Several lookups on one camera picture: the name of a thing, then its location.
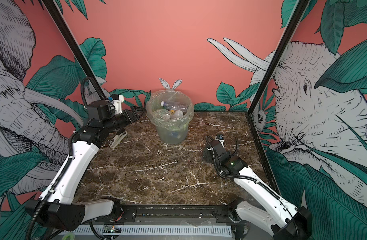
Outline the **clear bottle white cap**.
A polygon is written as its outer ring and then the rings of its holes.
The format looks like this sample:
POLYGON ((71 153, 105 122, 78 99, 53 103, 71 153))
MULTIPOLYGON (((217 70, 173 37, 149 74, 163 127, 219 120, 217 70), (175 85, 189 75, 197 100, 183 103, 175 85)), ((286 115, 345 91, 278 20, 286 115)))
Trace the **clear bottle white cap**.
POLYGON ((174 102, 174 101, 162 101, 161 106, 169 111, 178 111, 187 112, 188 105, 183 103, 174 102))

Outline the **white bottle red label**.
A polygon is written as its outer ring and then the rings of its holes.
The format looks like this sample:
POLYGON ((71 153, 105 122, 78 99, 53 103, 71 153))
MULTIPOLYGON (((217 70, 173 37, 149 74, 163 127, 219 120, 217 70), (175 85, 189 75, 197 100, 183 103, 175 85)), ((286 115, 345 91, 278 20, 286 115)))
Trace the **white bottle red label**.
POLYGON ((184 115, 184 113, 181 110, 175 111, 172 115, 171 118, 172 119, 179 119, 182 118, 184 115))

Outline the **clear bottle green cap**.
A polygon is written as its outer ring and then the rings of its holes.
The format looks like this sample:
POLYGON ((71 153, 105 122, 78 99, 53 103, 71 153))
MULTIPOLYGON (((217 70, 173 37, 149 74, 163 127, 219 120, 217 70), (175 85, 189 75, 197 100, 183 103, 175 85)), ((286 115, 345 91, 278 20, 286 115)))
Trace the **clear bottle green cap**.
POLYGON ((166 109, 158 109, 154 112, 154 117, 167 121, 171 118, 171 112, 166 109))

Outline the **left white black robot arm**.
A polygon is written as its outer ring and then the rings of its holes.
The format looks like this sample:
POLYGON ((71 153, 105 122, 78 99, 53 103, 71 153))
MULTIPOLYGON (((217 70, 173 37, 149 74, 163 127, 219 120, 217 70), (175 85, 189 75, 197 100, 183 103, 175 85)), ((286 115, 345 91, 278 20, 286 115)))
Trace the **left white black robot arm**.
POLYGON ((122 131, 135 123, 145 112, 142 106, 122 109, 124 97, 106 97, 95 78, 81 82, 81 96, 88 120, 68 140, 69 154, 49 186, 37 200, 30 200, 25 210, 31 216, 25 239, 32 238, 35 224, 72 232, 80 224, 106 216, 115 223, 123 216, 121 201, 110 197, 82 204, 73 204, 74 196, 94 156, 110 133, 122 131))

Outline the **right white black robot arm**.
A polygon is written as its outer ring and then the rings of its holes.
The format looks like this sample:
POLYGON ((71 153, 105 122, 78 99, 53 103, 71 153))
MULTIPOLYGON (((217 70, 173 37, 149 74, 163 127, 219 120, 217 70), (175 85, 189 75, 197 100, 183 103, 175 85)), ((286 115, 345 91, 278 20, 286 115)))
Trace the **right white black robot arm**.
POLYGON ((262 181, 252 168, 224 148, 222 138, 205 137, 204 153, 211 156, 217 174, 230 179, 248 192, 259 204, 239 201, 232 208, 233 222, 250 222, 275 240, 308 240, 312 235, 312 214, 305 207, 296 207, 262 181))

